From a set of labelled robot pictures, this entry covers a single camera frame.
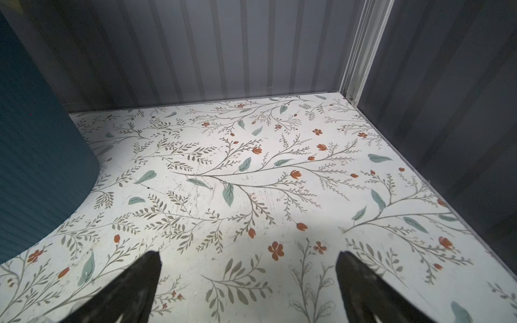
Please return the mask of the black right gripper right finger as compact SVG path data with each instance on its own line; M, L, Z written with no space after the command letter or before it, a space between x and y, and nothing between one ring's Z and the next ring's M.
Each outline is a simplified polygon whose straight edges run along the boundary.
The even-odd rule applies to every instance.
M335 266L349 322L432 322L351 252Z

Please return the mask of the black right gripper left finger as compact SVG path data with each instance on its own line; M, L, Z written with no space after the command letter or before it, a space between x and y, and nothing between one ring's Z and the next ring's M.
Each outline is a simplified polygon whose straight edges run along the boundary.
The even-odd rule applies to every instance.
M162 269L148 251L63 322L148 322Z

